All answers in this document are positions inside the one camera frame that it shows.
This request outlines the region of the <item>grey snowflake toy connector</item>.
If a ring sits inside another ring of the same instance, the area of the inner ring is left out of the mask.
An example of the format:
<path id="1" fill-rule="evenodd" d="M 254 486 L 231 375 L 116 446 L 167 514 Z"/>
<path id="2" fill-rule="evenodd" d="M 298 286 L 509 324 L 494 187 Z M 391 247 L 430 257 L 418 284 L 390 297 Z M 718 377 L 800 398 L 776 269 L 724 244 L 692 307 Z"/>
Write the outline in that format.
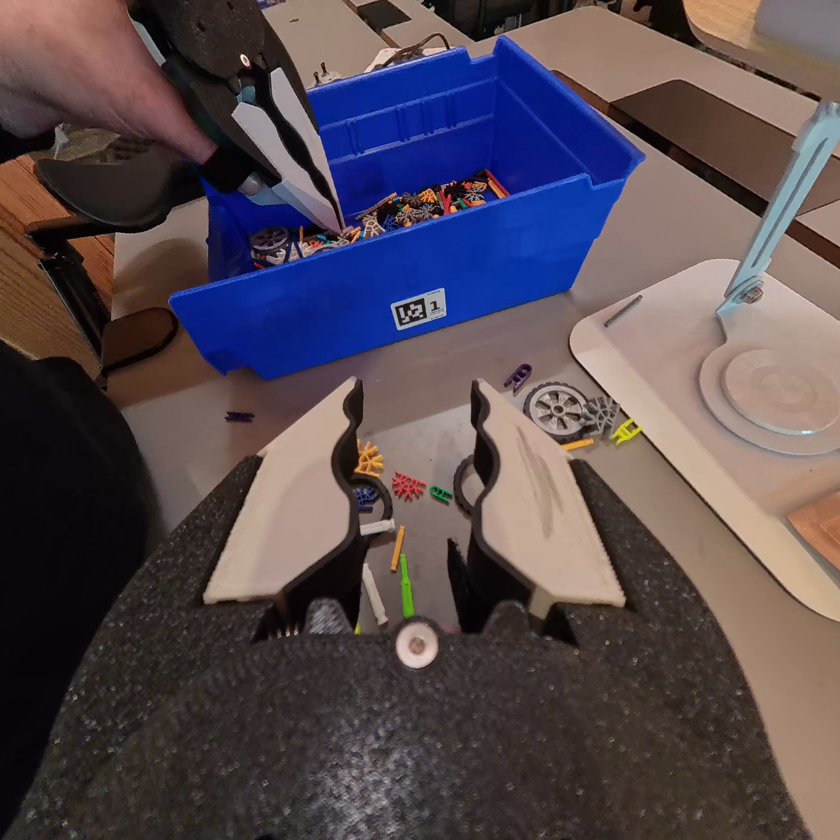
<path id="1" fill-rule="evenodd" d="M 609 396 L 598 396 L 587 400 L 582 409 L 581 421 L 588 435 L 608 439 L 620 424 L 621 406 Z"/>

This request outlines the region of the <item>black flat pad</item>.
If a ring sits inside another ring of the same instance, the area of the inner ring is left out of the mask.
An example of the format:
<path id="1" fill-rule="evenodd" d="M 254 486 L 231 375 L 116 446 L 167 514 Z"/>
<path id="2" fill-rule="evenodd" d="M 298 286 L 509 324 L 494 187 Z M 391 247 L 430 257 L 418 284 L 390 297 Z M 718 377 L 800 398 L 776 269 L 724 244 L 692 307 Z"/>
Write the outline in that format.
<path id="1" fill-rule="evenodd" d="M 357 15 L 375 32 L 410 22 L 412 18 L 391 1 L 370 1 L 356 8 Z"/>

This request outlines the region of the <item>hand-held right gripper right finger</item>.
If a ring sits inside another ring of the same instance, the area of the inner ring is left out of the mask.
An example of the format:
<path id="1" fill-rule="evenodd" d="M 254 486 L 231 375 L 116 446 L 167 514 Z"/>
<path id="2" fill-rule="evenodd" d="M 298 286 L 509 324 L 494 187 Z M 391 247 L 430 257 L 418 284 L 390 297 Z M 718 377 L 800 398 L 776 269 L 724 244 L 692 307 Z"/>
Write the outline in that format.
<path id="1" fill-rule="evenodd" d="M 508 574 L 543 620 L 556 604 L 624 608 L 626 596 L 572 470 L 572 458 L 484 380 L 470 391 L 474 467 L 484 486 L 471 516 L 480 572 Z"/>

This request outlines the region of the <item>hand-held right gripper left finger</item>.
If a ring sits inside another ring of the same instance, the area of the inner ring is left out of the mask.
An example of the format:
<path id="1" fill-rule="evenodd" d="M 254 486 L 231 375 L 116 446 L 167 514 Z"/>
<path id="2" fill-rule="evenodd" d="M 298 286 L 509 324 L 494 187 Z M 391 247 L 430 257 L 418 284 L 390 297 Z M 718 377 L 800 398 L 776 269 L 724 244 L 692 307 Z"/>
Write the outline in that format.
<path id="1" fill-rule="evenodd" d="M 259 451 L 205 604 L 290 596 L 332 563 L 335 588 L 354 585 L 364 545 L 350 479 L 363 409 L 362 381 L 350 377 Z"/>

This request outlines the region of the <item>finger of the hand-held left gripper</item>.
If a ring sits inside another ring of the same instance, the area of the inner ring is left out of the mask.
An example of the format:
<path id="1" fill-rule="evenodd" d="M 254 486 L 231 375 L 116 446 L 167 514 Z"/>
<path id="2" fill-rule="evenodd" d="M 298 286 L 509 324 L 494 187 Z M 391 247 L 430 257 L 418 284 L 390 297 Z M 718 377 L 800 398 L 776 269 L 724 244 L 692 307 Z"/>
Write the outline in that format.
<path id="1" fill-rule="evenodd" d="M 332 232 L 343 231 L 341 211 L 319 192 L 308 171 L 292 158 L 269 114 L 259 106 L 240 102 L 232 116 L 278 173 L 280 181 L 272 191 L 312 222 Z"/>
<path id="2" fill-rule="evenodd" d="M 304 142 L 312 164 L 320 172 L 322 176 L 321 180 L 326 184 L 330 197 L 334 200 L 333 203 L 336 207 L 339 222 L 343 225 L 340 202 L 335 191 L 328 159 L 320 139 L 319 126 L 313 116 L 308 92 L 301 86 L 302 82 L 296 75 L 296 68 L 294 66 L 290 68 L 294 71 L 291 74 L 294 76 L 293 79 L 290 79 L 287 72 L 281 67 L 270 72 L 272 97 L 279 109 L 280 115 L 289 122 L 289 125 Z"/>

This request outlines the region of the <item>person's left hand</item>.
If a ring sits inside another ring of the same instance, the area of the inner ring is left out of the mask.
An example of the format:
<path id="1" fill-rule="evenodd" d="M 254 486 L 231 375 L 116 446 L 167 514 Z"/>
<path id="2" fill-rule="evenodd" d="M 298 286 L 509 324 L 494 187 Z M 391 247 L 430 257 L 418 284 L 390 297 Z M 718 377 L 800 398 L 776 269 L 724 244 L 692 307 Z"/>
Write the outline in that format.
<path id="1" fill-rule="evenodd" d="M 1 122 L 19 139 L 60 123 L 109 130 L 197 164 L 216 150 L 120 1 L 1 2 Z"/>

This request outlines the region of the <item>black toy tyre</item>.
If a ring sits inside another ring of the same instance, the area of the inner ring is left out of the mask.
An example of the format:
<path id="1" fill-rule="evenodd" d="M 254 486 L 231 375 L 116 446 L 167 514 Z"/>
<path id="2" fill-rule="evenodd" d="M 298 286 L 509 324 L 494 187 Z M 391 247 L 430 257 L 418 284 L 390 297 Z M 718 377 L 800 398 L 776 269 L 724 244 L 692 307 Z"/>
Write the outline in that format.
<path id="1" fill-rule="evenodd" d="M 375 505 L 379 502 L 381 503 L 382 516 L 381 516 L 380 520 L 393 518 L 393 503 L 392 503 L 392 496 L 391 496 L 390 491 L 380 482 L 379 479 L 371 477 L 371 476 L 361 476 L 361 475 L 355 474 L 353 476 L 352 480 L 351 480 L 351 486 L 352 486 L 353 490 L 356 486 L 358 486 L 360 484 L 363 484 L 363 483 L 372 484 L 373 487 L 375 487 L 376 489 L 378 489 L 378 491 L 380 491 L 381 498 L 374 504 L 374 509 L 375 509 Z M 359 510 L 359 512 L 360 512 L 360 514 L 362 514 L 362 513 L 366 513 L 366 512 L 372 512 L 372 511 L 360 511 Z M 360 524 L 365 523 L 365 522 L 374 522 L 374 520 L 370 520 L 370 521 L 365 520 L 365 521 L 362 521 Z"/>
<path id="2" fill-rule="evenodd" d="M 484 489 L 485 483 L 476 471 L 474 456 L 468 455 L 459 463 L 453 478 L 453 494 L 457 508 L 467 517 L 472 517 L 476 502 Z"/>

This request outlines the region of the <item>blue plastic bin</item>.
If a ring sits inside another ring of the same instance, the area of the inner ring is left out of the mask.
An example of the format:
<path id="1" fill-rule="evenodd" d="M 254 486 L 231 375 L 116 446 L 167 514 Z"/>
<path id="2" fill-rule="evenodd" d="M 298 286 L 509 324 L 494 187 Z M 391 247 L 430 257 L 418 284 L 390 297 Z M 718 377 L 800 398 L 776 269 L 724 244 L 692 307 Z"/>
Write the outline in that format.
<path id="1" fill-rule="evenodd" d="M 249 235 L 305 219 L 206 188 L 208 279 L 170 306 L 220 373 L 270 380 L 572 287 L 644 159 L 509 38 L 312 88 L 345 215 L 488 169 L 509 192 L 324 255 L 258 269 Z"/>

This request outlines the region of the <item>white printed leaflet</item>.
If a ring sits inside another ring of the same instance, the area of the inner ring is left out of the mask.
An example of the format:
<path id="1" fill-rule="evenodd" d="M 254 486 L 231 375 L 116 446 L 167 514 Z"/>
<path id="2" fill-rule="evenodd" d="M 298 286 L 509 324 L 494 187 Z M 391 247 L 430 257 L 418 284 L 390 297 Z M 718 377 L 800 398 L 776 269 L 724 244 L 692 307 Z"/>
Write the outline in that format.
<path id="1" fill-rule="evenodd" d="M 413 45 L 402 48 L 391 47 L 382 49 L 373 59 L 372 63 L 366 67 L 364 73 L 434 56 L 450 49 L 452 47 L 444 34 L 433 33 Z"/>

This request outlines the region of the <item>grey toy wheel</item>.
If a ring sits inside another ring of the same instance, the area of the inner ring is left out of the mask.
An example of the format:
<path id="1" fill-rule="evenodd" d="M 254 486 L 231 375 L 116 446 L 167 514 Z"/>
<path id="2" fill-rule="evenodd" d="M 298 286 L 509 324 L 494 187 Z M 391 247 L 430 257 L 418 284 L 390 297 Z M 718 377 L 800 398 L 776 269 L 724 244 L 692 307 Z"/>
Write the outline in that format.
<path id="1" fill-rule="evenodd" d="M 585 420 L 588 398 L 577 388 L 561 382 L 545 382 L 527 395 L 522 411 L 559 444 L 589 436 Z"/>

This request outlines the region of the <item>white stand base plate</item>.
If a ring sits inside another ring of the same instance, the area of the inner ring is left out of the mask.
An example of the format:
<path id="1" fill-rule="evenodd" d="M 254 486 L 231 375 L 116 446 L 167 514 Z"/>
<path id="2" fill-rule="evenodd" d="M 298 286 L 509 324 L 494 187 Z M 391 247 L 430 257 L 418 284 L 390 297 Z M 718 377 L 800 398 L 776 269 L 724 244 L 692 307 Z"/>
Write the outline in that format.
<path id="1" fill-rule="evenodd" d="M 838 569 L 786 515 L 838 489 L 838 321 L 768 274 L 838 142 L 822 101 L 749 249 L 710 259 L 580 321 L 570 348 L 593 379 L 804 606 L 839 619 Z"/>

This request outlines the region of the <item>person's left forearm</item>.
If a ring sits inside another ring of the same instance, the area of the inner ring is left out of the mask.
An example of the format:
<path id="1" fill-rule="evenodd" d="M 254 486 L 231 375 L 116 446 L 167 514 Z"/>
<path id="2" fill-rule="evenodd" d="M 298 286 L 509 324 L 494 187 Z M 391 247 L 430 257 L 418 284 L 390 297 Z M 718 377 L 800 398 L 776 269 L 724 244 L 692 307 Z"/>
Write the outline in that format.
<path id="1" fill-rule="evenodd" d="M 4 127 L 0 130 L 1 165 L 13 161 L 25 154 L 51 150 L 56 142 L 56 129 L 51 128 L 44 133 L 26 138 L 19 138 Z"/>

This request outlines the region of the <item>pile of colourful toy pieces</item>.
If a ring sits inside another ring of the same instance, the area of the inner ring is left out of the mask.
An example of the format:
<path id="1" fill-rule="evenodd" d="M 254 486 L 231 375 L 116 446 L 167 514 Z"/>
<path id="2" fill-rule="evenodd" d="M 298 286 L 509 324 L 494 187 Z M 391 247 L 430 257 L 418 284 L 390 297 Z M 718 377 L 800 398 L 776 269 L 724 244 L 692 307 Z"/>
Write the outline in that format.
<path id="1" fill-rule="evenodd" d="M 258 270 L 282 266 L 367 239 L 481 207 L 510 196 L 488 169 L 468 178 L 438 183 L 419 192 L 393 192 L 360 213 L 339 234 L 315 227 L 268 226 L 248 237 L 250 257 Z"/>

